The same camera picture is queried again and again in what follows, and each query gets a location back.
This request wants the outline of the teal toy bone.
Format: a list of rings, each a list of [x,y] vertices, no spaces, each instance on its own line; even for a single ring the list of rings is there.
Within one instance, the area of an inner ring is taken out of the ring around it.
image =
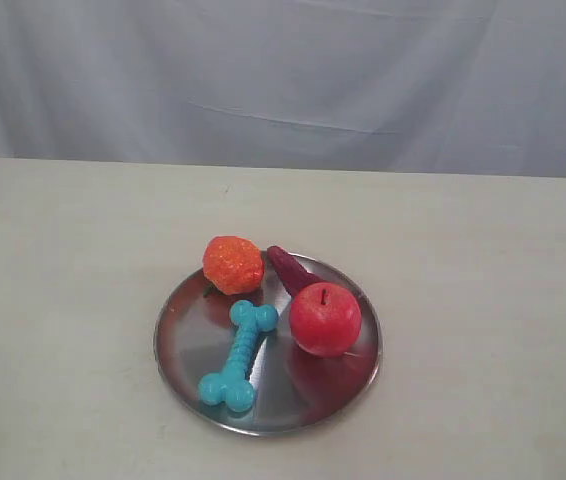
[[[219,372],[204,375],[198,383],[198,398],[207,406],[225,404],[234,413],[250,410],[256,390],[248,379],[252,359],[261,334],[277,328],[279,314],[270,304],[255,306],[248,300],[235,302],[229,318],[236,332],[228,357]]]

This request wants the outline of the dark red chili pepper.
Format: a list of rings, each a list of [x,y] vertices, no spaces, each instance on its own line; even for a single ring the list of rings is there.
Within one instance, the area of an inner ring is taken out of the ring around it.
[[[284,289],[292,298],[309,285],[323,282],[321,277],[306,270],[293,255],[279,246],[268,247],[266,254]]]

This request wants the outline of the orange textured fruit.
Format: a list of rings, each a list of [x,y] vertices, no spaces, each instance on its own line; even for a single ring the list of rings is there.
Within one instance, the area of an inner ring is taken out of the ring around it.
[[[260,249],[237,236],[217,236],[202,258],[204,276],[223,294],[247,294],[258,290],[264,275]]]

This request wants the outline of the red apple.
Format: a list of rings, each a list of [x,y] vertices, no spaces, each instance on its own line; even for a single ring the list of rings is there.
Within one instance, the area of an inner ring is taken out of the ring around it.
[[[319,282],[302,289],[289,313],[292,337],[305,352],[322,358],[344,354],[357,341],[362,314],[345,287]]]

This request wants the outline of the round stainless steel plate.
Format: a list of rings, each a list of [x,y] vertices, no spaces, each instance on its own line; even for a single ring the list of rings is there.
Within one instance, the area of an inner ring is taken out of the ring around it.
[[[356,343],[339,357],[321,359],[300,349],[288,322],[291,298],[271,265],[261,288],[248,295],[271,304],[280,315],[277,330],[258,338],[248,379],[256,402],[245,413],[207,406],[197,384],[223,366],[234,340],[229,310],[234,298],[214,290],[197,270],[168,297],[156,323],[154,354],[167,388],[192,413],[216,427],[253,437],[296,434],[352,409],[376,380],[382,363],[381,325],[364,291],[337,268],[307,256],[297,261],[322,279],[348,288],[362,313]]]

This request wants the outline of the white backdrop cloth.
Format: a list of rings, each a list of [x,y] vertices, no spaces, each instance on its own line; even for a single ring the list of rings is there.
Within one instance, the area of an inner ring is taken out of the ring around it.
[[[566,177],[566,1],[0,1],[0,157]]]

